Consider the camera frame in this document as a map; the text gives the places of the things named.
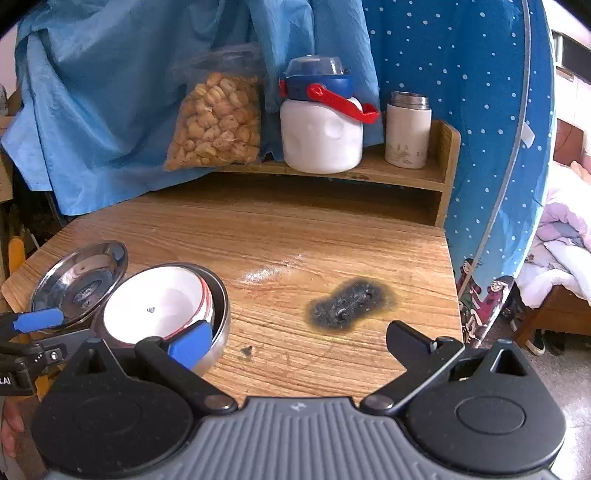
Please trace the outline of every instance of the gray ribbed cover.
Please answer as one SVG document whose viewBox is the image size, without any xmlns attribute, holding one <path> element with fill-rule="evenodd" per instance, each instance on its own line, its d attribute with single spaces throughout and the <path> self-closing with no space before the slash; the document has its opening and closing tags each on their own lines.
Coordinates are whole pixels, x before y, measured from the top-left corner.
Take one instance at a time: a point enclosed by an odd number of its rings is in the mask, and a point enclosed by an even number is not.
<svg viewBox="0 0 591 480">
<path fill-rule="evenodd" d="M 72 477 L 49 472 L 48 480 Z M 252 398 L 208 418 L 182 451 L 144 480 L 468 480 L 425 458 L 396 422 L 347 398 Z M 557 480 L 547 471 L 524 480 Z"/>
</svg>

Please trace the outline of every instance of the metal screw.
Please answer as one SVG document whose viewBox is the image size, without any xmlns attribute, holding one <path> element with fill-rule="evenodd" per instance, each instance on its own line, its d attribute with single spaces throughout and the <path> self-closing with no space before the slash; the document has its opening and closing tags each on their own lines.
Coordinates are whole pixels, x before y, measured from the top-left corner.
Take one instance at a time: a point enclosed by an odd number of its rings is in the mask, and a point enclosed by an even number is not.
<svg viewBox="0 0 591 480">
<path fill-rule="evenodd" d="M 234 399 L 227 395 L 208 395 L 204 400 L 205 406 L 210 410 L 227 410 L 234 405 Z"/>
<path fill-rule="evenodd" d="M 364 403 L 372 410 L 388 410 L 394 406 L 394 401 L 390 397 L 380 394 L 368 395 Z"/>
</svg>

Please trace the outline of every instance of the blue tarp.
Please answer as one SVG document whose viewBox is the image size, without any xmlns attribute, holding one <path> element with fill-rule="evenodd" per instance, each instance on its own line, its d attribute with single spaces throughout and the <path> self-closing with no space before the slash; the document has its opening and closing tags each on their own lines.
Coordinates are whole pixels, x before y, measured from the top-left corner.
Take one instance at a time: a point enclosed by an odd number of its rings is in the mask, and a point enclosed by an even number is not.
<svg viewBox="0 0 591 480">
<path fill-rule="evenodd" d="M 2 145 L 31 190 L 53 190 L 65 215 L 91 212 L 209 169 L 163 172 L 180 101 L 179 67 L 258 40 L 268 70 L 263 150 L 282 158 L 278 75 L 293 58 L 339 56 L 355 96 L 378 103 L 356 0 L 74 0 L 43 2 L 20 24 L 24 109 Z M 367 145 L 383 141 L 380 124 Z"/>
</svg>

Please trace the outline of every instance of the red handle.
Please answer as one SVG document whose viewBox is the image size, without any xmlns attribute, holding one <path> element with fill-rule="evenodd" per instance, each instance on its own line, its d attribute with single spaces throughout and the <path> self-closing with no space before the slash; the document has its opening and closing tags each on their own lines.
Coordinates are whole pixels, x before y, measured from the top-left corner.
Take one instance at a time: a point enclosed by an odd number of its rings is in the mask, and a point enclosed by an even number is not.
<svg viewBox="0 0 591 480">
<path fill-rule="evenodd" d="M 324 85 L 319 83 L 308 85 L 306 93 L 311 100 L 323 103 L 364 124 L 373 124 L 379 117 L 378 110 L 371 103 L 362 104 L 361 108 L 363 111 L 360 111 L 354 103 L 327 90 Z"/>
</svg>

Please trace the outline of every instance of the wall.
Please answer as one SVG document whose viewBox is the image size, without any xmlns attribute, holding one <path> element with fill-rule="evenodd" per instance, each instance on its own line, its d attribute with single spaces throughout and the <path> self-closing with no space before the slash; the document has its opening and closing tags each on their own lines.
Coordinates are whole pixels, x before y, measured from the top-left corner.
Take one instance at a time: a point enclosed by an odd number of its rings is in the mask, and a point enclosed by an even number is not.
<svg viewBox="0 0 591 480">
<path fill-rule="evenodd" d="M 591 31 L 555 0 L 543 0 L 550 29 L 568 35 L 591 50 Z M 585 150 L 591 153 L 591 85 L 575 77 L 571 82 L 555 75 L 556 117 L 585 132 Z"/>
<path fill-rule="evenodd" d="M 13 28 L 0 40 L 0 83 L 4 85 L 10 96 L 17 87 L 17 77 L 14 72 L 14 43 L 17 39 L 17 29 Z"/>
</svg>

